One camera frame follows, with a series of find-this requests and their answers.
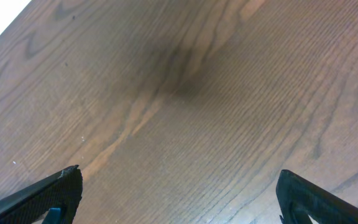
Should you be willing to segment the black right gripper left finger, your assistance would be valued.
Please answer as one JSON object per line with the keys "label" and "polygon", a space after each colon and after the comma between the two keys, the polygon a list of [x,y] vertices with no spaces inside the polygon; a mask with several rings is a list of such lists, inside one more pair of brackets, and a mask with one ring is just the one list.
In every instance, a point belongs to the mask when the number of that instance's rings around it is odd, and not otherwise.
{"label": "black right gripper left finger", "polygon": [[0,223],[72,223],[82,199],[77,165],[0,200]]}

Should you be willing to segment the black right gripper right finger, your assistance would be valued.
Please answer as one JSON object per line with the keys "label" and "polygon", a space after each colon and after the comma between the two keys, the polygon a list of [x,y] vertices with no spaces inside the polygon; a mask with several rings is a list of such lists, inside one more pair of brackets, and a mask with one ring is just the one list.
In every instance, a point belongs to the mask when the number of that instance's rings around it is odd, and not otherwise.
{"label": "black right gripper right finger", "polygon": [[358,208],[290,170],[280,172],[276,195],[283,224],[358,224]]}

